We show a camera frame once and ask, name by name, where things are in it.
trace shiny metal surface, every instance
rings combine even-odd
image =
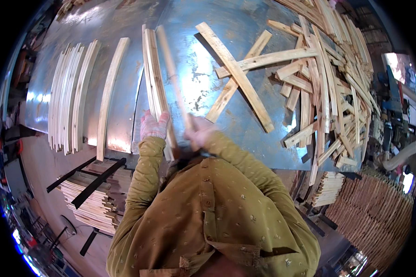
[[[46,131],[47,104],[44,95],[50,92],[50,84],[58,54],[68,42],[89,43],[102,40],[103,50],[97,59],[91,76],[90,91],[86,99],[85,134],[88,143],[95,145],[98,111],[105,77],[112,54],[120,37],[131,38],[119,74],[110,108],[107,130],[107,147],[112,150],[138,153],[140,141],[140,118],[149,108],[144,83],[141,49],[141,25],[154,29],[164,25],[169,46],[177,68],[178,80],[187,110],[196,116],[205,116],[222,91],[228,78],[219,80],[214,70],[223,65],[211,47],[198,34],[195,26],[205,21],[216,33],[236,60],[244,58],[258,36],[270,31],[273,36],[262,54],[293,49],[296,37],[274,30],[266,25],[267,19],[286,25],[299,23],[297,14],[273,0],[175,0],[154,2],[149,0],[107,1],[96,0],[85,3],[69,23],[54,22],[44,42],[40,60],[37,61],[37,76],[31,81],[30,92],[40,101],[27,100],[26,124],[34,129]],[[159,58],[170,113],[173,118],[176,138],[182,147],[188,146],[183,139],[184,123],[177,106],[159,45]],[[275,79],[274,72],[288,62],[255,69],[247,74],[248,79],[268,111],[275,130],[267,134],[240,91],[236,91],[217,120],[221,129],[242,149],[254,154],[265,165],[274,169],[310,170],[311,159],[302,162],[307,148],[284,148],[282,141],[299,131],[299,103],[294,113],[285,109],[287,100],[280,94],[282,83]],[[331,160],[322,166],[325,171],[337,171]]]
[[[154,27],[166,6],[165,1],[93,0],[74,7],[60,22],[49,28],[38,54],[28,88],[25,125],[47,132],[47,117],[54,70],[60,52],[68,43],[88,46],[94,39],[102,43],[94,65],[86,96],[83,136],[90,145],[97,144],[97,126],[106,75],[117,43],[131,38],[114,85],[106,147],[131,152],[134,111],[142,74],[142,33],[144,22]]]

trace person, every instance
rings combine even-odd
[[[281,179],[205,118],[185,138],[211,154],[157,193],[169,113],[141,119],[140,157],[106,270],[118,276],[313,276],[320,248]]]

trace person's left hand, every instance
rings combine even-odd
[[[140,139],[143,140],[147,136],[157,136],[165,139],[168,121],[168,111],[163,111],[160,115],[159,122],[157,122],[151,115],[151,111],[147,110],[141,119],[142,125],[140,127]]]

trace glove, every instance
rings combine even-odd
[[[151,111],[147,110],[141,118],[140,139],[143,140],[147,136],[157,136],[165,139],[168,121],[168,111],[163,111],[160,115],[159,122],[157,122],[151,115]]]
[[[205,142],[208,138],[219,128],[217,125],[206,119],[205,117],[194,117],[193,118],[194,129],[186,129],[184,138],[193,141],[197,146],[204,147]]]

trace person's right hand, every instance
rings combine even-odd
[[[195,130],[186,129],[184,138],[193,141],[200,148],[204,147],[208,138],[219,128],[205,117],[193,117]]]

